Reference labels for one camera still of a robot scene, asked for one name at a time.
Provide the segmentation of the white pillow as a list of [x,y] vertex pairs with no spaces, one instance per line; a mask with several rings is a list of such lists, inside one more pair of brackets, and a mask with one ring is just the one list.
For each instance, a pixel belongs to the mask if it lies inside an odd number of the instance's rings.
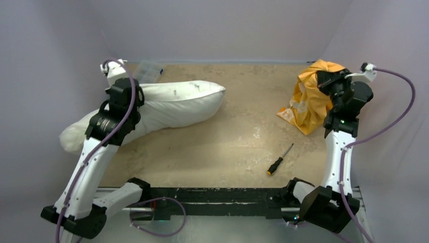
[[122,142],[135,139],[164,128],[187,127],[203,122],[216,114],[226,88],[205,80],[140,85],[144,105],[140,107],[140,121]]

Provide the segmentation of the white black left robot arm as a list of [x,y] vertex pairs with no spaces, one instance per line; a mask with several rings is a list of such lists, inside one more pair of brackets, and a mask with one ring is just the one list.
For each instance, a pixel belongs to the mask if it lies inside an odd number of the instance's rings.
[[73,242],[95,238],[103,229],[114,207],[135,203],[145,207],[151,193],[138,184],[94,200],[99,183],[125,137],[136,129],[144,105],[144,93],[138,81],[120,78],[106,89],[108,100],[90,118],[76,168],[60,198],[42,209],[41,217],[56,224],[55,241]]

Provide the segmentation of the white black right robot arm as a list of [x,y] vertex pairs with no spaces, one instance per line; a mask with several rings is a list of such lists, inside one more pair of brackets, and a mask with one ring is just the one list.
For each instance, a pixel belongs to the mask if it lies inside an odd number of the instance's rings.
[[333,233],[340,233],[356,215],[359,200],[351,187],[351,156],[358,135],[361,109],[373,98],[369,83],[377,72],[373,65],[359,73],[317,71],[317,89],[333,105],[323,122],[327,147],[326,168],[319,186],[299,178],[290,180],[281,195],[290,206],[299,204],[295,221],[307,221]]

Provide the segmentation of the orange Mickey Mouse pillowcase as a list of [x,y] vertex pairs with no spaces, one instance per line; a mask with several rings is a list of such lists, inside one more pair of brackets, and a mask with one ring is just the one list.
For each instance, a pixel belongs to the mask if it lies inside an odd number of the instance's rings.
[[292,97],[287,107],[281,108],[277,116],[295,126],[304,135],[319,128],[332,108],[329,96],[318,89],[317,71],[338,72],[345,67],[322,59],[304,69],[295,83]]

